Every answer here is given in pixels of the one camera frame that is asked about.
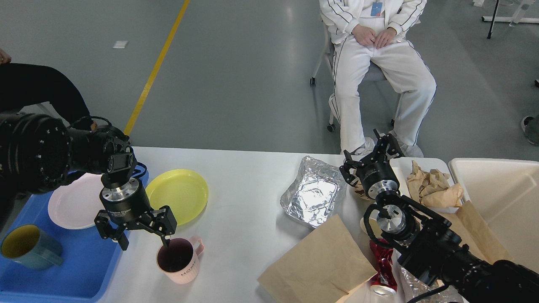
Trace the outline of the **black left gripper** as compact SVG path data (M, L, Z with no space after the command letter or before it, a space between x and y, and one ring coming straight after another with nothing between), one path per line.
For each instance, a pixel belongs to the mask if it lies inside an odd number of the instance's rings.
M177 228L173 211L168 205L152 210L140 180L131 177L119 188L102 188L99 197L105 210L97 213L94 224L102 239L116 241L121 250L126 251L129 241L125 230L143 228L158 235L164 247L169 247L170 237Z

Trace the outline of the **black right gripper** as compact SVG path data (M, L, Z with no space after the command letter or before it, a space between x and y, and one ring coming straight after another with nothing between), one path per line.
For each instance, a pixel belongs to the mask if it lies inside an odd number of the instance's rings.
M406 155L396 136L379 133L377 129L373 131L377 142L369 154L369 163L362 161L361 155L342 150L344 161L339 171L349 186L362 185L366 196L376 199L382 192L399 192L399 181L389 161Z

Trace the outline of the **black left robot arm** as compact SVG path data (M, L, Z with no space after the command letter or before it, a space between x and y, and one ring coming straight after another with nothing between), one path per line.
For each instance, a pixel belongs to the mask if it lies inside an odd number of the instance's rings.
M94 219L100 237L126 250L125 230L145 230L170 245L177 227L173 211L150 206L133 174L140 163L130 138L110 122L86 131L44 114L2 114L0 145L1 201L52 192L84 174L100 175L103 209Z

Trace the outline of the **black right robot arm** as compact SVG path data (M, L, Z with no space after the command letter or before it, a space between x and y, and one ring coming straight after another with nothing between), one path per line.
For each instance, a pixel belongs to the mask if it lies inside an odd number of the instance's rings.
M397 250L398 263L423 283L443 282L412 302L454 286L470 303L536 303L536 272L509 260L490 264L475 257L468 245L460 245L462 238L451 230L450 221L399 192L388 156L404 154L393 135L377 138L372 152L359 161L343 150L345 161L339 170L347 184L362 184L374 200L363 217L369 238L381 247Z

